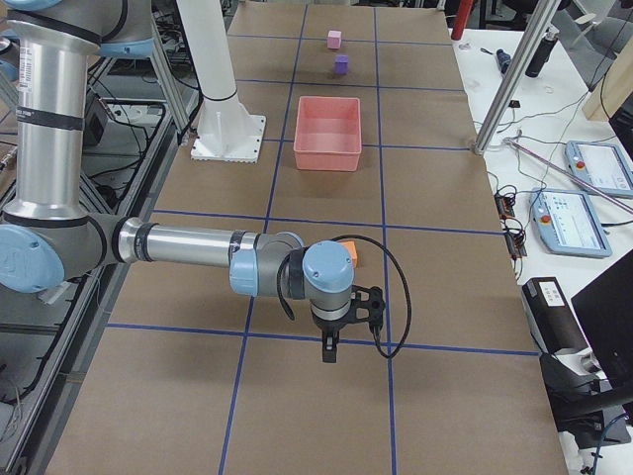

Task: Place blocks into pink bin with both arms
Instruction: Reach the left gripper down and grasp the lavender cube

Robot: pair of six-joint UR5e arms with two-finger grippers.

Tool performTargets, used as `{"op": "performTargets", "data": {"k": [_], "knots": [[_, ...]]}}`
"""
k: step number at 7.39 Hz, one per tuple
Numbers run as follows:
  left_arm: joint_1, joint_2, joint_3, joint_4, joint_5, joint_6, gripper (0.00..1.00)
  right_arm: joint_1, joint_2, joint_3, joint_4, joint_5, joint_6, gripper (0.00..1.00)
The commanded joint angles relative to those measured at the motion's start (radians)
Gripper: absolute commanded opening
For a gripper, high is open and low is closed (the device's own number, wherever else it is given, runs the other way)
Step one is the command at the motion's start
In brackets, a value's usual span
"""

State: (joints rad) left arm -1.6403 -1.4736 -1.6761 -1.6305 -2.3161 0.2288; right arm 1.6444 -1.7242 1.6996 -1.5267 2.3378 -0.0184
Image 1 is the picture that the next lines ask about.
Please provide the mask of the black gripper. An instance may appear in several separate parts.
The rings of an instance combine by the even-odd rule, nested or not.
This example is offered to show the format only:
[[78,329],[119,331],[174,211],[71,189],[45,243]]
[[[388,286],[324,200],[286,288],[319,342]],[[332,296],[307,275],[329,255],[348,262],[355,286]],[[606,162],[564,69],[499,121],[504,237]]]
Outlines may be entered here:
[[350,301],[336,310],[316,307],[316,325],[321,331],[321,359],[323,363],[337,362],[340,331],[347,325],[367,324],[377,340],[384,323],[385,300],[380,287],[353,285]]

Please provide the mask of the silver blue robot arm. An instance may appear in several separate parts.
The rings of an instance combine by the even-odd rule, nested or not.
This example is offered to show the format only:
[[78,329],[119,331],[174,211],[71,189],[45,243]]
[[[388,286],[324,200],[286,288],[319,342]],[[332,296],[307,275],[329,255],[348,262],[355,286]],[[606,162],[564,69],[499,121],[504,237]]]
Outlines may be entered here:
[[79,202],[88,59],[149,57],[147,1],[11,1],[20,41],[16,195],[3,209],[1,282],[38,293],[101,266],[166,261],[224,267],[231,289],[311,305],[322,359],[336,359],[340,331],[383,326],[377,287],[354,284],[340,237],[304,246],[291,233],[165,227],[86,211]]

